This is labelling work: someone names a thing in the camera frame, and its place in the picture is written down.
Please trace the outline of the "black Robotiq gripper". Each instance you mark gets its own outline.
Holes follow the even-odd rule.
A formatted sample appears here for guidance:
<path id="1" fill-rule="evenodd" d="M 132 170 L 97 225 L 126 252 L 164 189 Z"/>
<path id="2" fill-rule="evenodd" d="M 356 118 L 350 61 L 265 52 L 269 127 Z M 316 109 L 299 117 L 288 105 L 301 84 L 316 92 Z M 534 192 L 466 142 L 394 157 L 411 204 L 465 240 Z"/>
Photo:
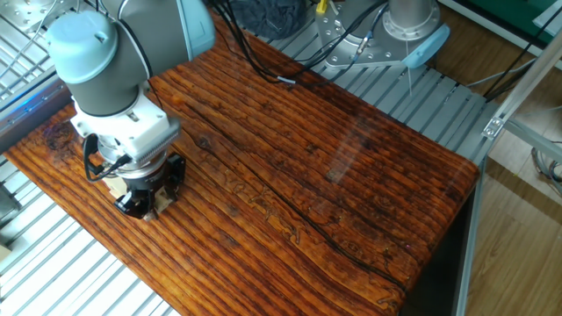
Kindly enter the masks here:
<path id="1" fill-rule="evenodd" d="M 153 211 L 154 197 L 150 191 L 158 191 L 164 186 L 168 198 L 177 201 L 179 187 L 185 178 L 185 159 L 174 153 L 166 164 L 144 176 L 121 173 L 118 177 L 125 182 L 127 193 L 118 197 L 114 206 L 126 216 L 143 219 Z"/>

